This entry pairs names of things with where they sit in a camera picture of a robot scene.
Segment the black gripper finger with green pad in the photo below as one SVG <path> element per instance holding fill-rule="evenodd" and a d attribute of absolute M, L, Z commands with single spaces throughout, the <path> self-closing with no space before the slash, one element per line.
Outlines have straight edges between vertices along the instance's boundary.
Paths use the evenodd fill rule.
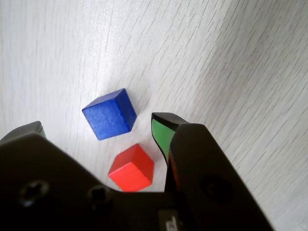
<path fill-rule="evenodd" d="M 0 228 L 3 231 L 118 231 L 108 190 L 49 142 L 41 122 L 0 141 Z"/>
<path fill-rule="evenodd" d="M 270 231 L 272 226 L 205 125 L 154 112 L 152 136 L 178 196 L 182 231 Z"/>

